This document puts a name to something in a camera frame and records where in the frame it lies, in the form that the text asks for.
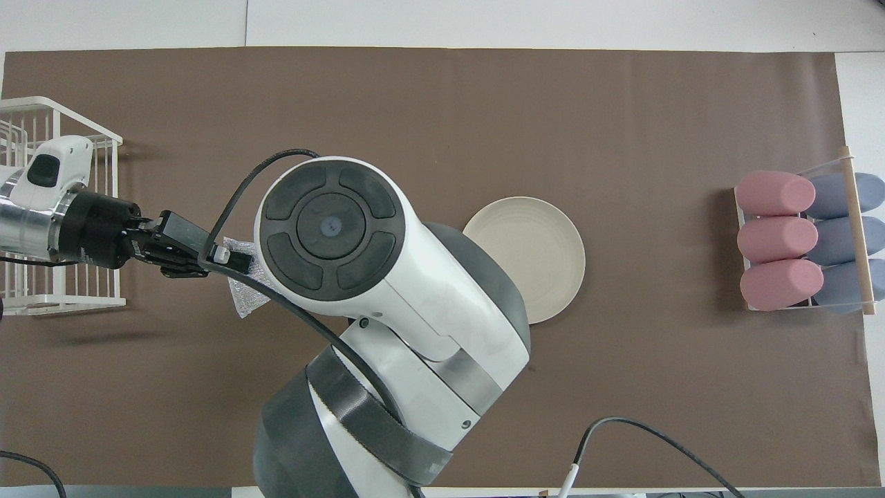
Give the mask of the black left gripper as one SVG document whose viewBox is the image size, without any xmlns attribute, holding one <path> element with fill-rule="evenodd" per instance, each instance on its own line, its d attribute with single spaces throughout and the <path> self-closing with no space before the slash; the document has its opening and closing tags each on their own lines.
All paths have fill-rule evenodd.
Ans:
<svg viewBox="0 0 885 498">
<path fill-rule="evenodd" d="M 197 256 L 208 233 L 176 212 L 142 216 L 136 203 L 113 196 L 80 192 L 66 211 L 66 259 L 119 269 L 130 259 L 155 265 L 168 278 L 207 277 Z M 208 262 L 248 273 L 252 242 L 212 243 Z"/>
</svg>

